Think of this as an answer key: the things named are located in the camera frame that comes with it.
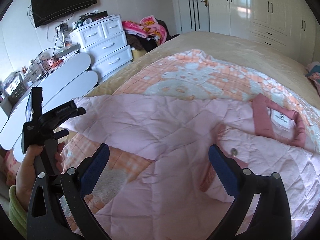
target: clothing label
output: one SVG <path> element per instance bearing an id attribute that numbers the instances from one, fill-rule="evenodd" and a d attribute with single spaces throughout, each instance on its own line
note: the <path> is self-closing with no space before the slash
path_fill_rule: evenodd
<path id="1" fill-rule="evenodd" d="M 291 119 L 284 114 L 279 113 L 276 110 L 272 110 L 271 119 L 278 123 L 279 125 L 290 129 L 290 121 Z"/>

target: person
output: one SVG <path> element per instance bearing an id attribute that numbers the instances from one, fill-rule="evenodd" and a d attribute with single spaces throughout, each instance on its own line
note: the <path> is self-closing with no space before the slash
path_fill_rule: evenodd
<path id="1" fill-rule="evenodd" d="M 60 155 L 65 143 L 58 144 L 55 154 L 56 167 L 62 172 L 62 156 Z M 10 208 L 9 219 L 19 233 L 27 239 L 27 211 L 33 186 L 36 182 L 36 171 L 33 167 L 36 156 L 40 155 L 44 146 L 30 145 L 16 176 L 16 185 L 9 190 Z"/>

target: white wardrobe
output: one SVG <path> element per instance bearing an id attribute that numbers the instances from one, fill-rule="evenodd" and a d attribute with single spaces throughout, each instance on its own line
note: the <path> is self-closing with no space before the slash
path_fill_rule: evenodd
<path id="1" fill-rule="evenodd" d="M 271 46 L 312 62 L 316 18 L 305 0 L 209 0 L 210 31 Z"/>

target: green sleeve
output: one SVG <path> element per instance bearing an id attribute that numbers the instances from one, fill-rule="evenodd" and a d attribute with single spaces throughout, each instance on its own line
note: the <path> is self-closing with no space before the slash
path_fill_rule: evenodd
<path id="1" fill-rule="evenodd" d="M 19 233 L 27 239 L 27 212 L 20 205 L 16 196 L 16 186 L 11 186 L 9 190 L 10 207 L 9 218 Z"/>

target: hand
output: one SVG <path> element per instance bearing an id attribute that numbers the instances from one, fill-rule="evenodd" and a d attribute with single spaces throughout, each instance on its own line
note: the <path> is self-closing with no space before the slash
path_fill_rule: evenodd
<path id="1" fill-rule="evenodd" d="M 58 144 L 57 153 L 55 154 L 55 159 L 57 160 L 56 167 L 62 172 L 62 157 L 61 152 L 65 146 L 65 142 Z M 43 146 L 30 145 L 26 156 L 24 157 L 21 166 L 18 170 L 16 177 L 16 195 L 17 200 L 23 207 L 25 211 L 28 211 L 28 206 L 31 198 L 31 193 L 33 186 L 36 182 L 36 171 L 33 167 L 33 162 L 36 156 L 39 156 L 43 151 Z"/>

